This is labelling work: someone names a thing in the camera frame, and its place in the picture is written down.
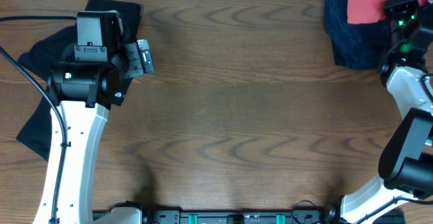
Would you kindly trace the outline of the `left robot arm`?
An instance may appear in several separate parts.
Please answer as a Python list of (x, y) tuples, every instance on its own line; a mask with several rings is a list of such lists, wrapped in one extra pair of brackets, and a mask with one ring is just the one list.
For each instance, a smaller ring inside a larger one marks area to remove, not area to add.
[(44, 96), (51, 106), (51, 147), (35, 223), (143, 223), (129, 203), (93, 215), (93, 184), (100, 139), (115, 95), (128, 80), (155, 71), (145, 39), (124, 41), (116, 10), (83, 11), (77, 42), (65, 48)]

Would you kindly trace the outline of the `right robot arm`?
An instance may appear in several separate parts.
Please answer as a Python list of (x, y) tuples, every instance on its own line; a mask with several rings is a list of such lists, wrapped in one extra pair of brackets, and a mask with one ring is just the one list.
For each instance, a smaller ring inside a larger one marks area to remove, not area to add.
[(396, 208), (432, 203), (432, 0), (325, 0), (334, 62), (377, 69), (402, 121), (385, 146), (377, 175), (332, 204), (323, 223), (404, 223)]

